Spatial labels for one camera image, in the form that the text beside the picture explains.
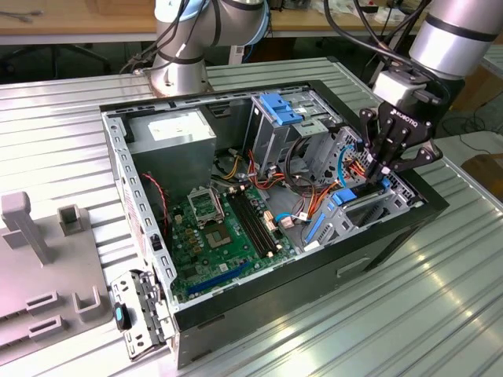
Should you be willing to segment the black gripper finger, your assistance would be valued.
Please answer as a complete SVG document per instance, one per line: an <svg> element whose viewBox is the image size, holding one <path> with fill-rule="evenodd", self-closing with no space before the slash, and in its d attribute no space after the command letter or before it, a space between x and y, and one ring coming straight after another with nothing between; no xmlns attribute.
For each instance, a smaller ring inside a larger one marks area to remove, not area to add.
<svg viewBox="0 0 503 377"><path fill-rule="evenodd" d="M359 118L369 161L365 178L368 182L378 182L389 174L389 165L395 153L395 140L392 135L395 108L364 108L360 111Z"/></svg>
<svg viewBox="0 0 503 377"><path fill-rule="evenodd" d="M413 158L404 159L402 154L413 146L420 145ZM429 131L412 130L404 127L394 129L385 138L376 158L376 180L390 172L402 172L433 163L442 157L442 152L436 148Z"/></svg>

